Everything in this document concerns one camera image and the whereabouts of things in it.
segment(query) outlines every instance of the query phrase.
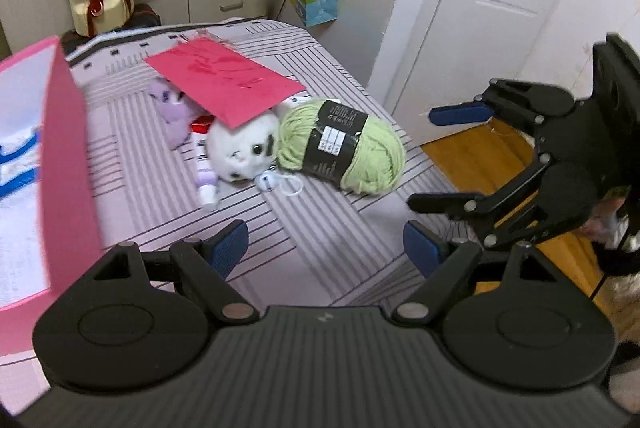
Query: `bed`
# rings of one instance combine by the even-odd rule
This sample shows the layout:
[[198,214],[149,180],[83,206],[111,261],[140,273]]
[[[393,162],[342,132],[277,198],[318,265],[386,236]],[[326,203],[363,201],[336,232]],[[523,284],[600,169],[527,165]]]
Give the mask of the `bed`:
[[[193,179],[188,144],[171,151],[146,88],[155,71],[144,59],[202,26],[171,26],[107,36],[69,58],[84,93],[87,160],[102,248],[123,240],[141,250],[163,249],[182,238],[213,236],[235,218],[250,232],[250,245],[228,281],[259,310],[270,304],[392,308],[423,280],[402,248],[407,220],[420,220],[445,239],[469,238],[464,223],[440,215],[413,214],[405,205],[414,192],[453,191],[419,145],[305,30],[251,20],[207,29],[239,52],[300,81],[312,96],[343,103],[391,123],[406,149],[406,166],[395,191],[361,196],[302,176],[300,195],[260,193],[252,183],[222,183],[215,212],[203,212]],[[155,283],[171,290],[171,284]],[[25,352],[0,358],[0,399],[19,411],[47,386]]]

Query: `keychain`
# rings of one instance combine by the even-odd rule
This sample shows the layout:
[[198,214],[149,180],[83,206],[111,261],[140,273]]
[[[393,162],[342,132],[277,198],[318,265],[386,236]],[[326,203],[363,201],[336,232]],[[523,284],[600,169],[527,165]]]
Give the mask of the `keychain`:
[[282,193],[286,197],[295,197],[296,195],[300,195],[302,193],[302,189],[304,187],[304,183],[300,177],[295,175],[288,175],[283,173],[276,172],[275,168],[268,169],[265,172],[262,172],[254,179],[255,187],[258,188],[262,193],[272,192],[277,186],[280,185],[282,180],[295,181],[296,184],[294,186],[298,186],[298,189],[293,193],[286,192],[282,190]]

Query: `red cap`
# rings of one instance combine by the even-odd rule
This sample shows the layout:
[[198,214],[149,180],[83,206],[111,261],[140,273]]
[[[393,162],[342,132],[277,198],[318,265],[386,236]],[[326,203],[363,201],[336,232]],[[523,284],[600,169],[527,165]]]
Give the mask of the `red cap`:
[[206,134],[214,119],[213,116],[200,116],[191,123],[191,131],[196,134]]

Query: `white tube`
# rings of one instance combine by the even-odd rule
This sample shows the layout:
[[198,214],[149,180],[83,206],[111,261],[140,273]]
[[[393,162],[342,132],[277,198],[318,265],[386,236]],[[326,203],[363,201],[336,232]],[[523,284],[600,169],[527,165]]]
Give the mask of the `white tube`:
[[212,121],[212,116],[201,116],[191,123],[191,143],[193,158],[196,162],[196,188],[200,207],[206,212],[212,212],[218,205],[218,177],[211,168],[209,156],[207,156],[207,132]]

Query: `black yarn label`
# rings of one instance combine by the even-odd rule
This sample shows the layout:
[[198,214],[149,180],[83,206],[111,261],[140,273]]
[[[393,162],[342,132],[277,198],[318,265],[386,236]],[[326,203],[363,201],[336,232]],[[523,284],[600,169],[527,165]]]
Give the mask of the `black yarn label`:
[[302,169],[340,185],[356,153],[360,134],[369,117],[350,106],[325,101],[306,144]]

